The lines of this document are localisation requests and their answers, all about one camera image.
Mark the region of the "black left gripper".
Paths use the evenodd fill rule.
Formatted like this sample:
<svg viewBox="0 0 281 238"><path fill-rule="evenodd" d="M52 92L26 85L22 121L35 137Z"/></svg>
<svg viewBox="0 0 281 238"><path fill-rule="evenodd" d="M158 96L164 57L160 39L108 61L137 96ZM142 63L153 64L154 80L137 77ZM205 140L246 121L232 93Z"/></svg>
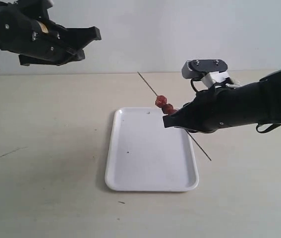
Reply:
<svg viewBox="0 0 281 238"><path fill-rule="evenodd" d="M82 49L102 39L99 28L57 26L49 20L52 6L50 0L0 1L0 50L18 54L23 66L61 66L84 60Z"/></svg>

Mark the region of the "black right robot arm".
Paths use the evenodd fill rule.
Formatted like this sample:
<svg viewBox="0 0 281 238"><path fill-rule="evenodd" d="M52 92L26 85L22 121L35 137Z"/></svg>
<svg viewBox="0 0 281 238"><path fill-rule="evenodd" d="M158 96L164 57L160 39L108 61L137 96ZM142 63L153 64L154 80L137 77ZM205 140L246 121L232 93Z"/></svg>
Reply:
<svg viewBox="0 0 281 238"><path fill-rule="evenodd" d="M241 87L211 86L177 112L163 117L164 126L193 133L270 124L267 133L281 126L281 70Z"/></svg>

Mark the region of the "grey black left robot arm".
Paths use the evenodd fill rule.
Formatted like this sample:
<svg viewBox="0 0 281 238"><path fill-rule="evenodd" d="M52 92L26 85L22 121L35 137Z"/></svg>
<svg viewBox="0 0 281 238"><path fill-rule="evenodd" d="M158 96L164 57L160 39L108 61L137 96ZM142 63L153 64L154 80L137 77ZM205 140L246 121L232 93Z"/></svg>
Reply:
<svg viewBox="0 0 281 238"><path fill-rule="evenodd" d="M51 7L51 0L0 1L0 50L18 54L23 66L60 66L84 60L84 48L101 40L100 30L56 24L48 15Z"/></svg>

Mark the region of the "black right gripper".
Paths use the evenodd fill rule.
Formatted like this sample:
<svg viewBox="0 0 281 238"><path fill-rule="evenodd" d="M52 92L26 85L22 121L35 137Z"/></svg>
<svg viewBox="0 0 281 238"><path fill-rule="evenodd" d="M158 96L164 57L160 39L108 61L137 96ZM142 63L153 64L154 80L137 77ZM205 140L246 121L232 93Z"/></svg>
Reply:
<svg viewBox="0 0 281 238"><path fill-rule="evenodd" d="M196 93L190 103L171 115L163 116L165 128L179 127L189 133L213 133L232 127L232 90L214 88Z"/></svg>

